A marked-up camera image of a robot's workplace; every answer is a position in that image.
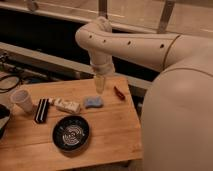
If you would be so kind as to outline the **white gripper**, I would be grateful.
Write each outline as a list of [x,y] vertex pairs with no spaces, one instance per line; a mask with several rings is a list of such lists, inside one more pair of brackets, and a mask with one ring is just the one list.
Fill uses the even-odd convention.
[[102,65],[91,65],[94,74],[96,75],[94,77],[94,82],[96,86],[96,91],[99,94],[102,94],[105,88],[106,83],[106,77],[111,77],[115,74],[115,67],[113,63],[109,64],[102,64]]

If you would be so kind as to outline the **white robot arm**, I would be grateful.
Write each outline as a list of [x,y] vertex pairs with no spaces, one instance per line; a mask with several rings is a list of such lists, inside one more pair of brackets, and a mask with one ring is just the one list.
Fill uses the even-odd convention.
[[142,107],[143,171],[213,171],[213,38],[119,34],[99,17],[75,39],[98,74],[114,56],[159,73]]

